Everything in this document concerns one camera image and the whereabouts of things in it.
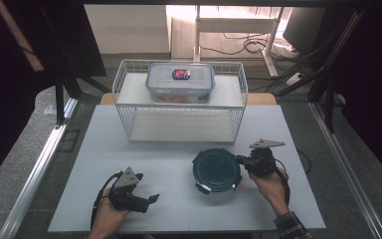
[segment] hand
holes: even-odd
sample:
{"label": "hand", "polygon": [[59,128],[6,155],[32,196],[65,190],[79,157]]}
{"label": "hand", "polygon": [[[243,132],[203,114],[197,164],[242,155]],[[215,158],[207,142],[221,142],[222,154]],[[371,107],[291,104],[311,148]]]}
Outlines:
{"label": "hand", "polygon": [[97,214],[95,215],[95,223],[89,239],[106,238],[113,234],[120,224],[125,220],[126,216],[131,212],[128,210],[118,211],[114,209],[110,200],[107,198],[109,188],[105,189],[98,204]]}
{"label": "hand", "polygon": [[[279,170],[285,175],[283,169],[279,168]],[[289,213],[285,200],[285,188],[282,185],[281,178],[276,173],[264,177],[258,177],[251,172],[249,172],[249,175],[256,182],[260,193],[268,200],[277,217]]]}

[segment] white tabletop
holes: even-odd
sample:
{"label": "white tabletop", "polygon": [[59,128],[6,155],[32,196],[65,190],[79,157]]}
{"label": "white tabletop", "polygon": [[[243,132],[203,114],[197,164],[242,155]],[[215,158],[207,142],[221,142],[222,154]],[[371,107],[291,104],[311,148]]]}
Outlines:
{"label": "white tabletop", "polygon": [[135,196],[160,196],[146,213],[129,214],[122,232],[276,230],[275,213],[243,167],[243,180],[235,191],[209,195],[195,187],[192,172],[192,160],[201,150],[225,148],[249,155],[249,145],[260,138],[286,143],[272,151],[290,175],[289,207],[306,228],[324,228],[281,107],[247,107],[236,143],[230,145],[129,142],[115,106],[97,106],[49,231],[90,231],[98,191],[111,175],[129,166],[144,174]]}

